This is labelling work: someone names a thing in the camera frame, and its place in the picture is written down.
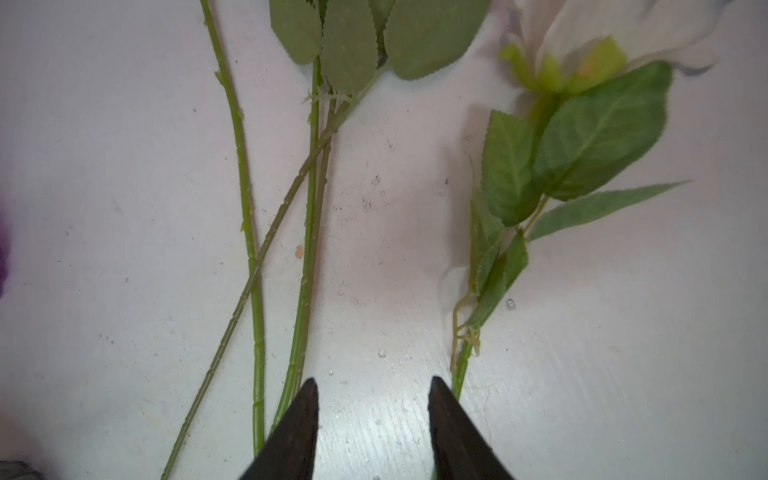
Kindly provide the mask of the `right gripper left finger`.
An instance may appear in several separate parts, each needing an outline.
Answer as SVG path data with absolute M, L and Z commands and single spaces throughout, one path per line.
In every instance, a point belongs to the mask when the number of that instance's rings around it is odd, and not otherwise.
M 318 429 L 318 386 L 314 378 L 309 378 L 240 479 L 310 480 L 314 472 Z

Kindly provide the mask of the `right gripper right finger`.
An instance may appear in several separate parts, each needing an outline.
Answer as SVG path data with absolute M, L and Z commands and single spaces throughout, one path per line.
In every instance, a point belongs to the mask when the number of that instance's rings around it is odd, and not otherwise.
M 428 414 L 438 479 L 514 480 L 439 376 L 431 379 Z

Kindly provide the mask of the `small white rose stem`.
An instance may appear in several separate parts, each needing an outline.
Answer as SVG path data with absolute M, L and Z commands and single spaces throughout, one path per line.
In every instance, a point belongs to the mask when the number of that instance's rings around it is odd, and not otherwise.
M 524 90 L 524 116 L 491 112 L 470 217 L 466 294 L 452 318 L 451 390 L 459 395 L 481 329 L 527 267 L 531 242 L 665 193 L 608 190 L 667 124 L 676 74 L 698 76 L 697 51 L 723 1 L 517 1 L 501 59 Z

